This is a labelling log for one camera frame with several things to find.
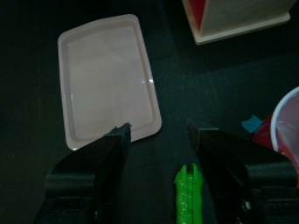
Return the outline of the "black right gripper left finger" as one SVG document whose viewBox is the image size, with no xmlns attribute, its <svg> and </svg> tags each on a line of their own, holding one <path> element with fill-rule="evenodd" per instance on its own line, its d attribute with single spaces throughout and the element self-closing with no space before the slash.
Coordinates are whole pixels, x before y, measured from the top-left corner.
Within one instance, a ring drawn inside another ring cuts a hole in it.
<svg viewBox="0 0 299 224">
<path fill-rule="evenodd" d="M 34 224 L 114 224 L 131 144 L 131 125 L 115 127 L 51 169 Z"/>
</svg>

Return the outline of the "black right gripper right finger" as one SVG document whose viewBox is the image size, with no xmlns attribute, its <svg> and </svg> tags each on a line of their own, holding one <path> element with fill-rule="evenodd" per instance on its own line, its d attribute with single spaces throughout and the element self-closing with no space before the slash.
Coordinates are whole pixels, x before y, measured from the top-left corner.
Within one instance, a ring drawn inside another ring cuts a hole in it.
<svg viewBox="0 0 299 224">
<path fill-rule="evenodd" d="M 207 124 L 187 123 L 218 224 L 299 224 L 291 160 Z"/>
</svg>

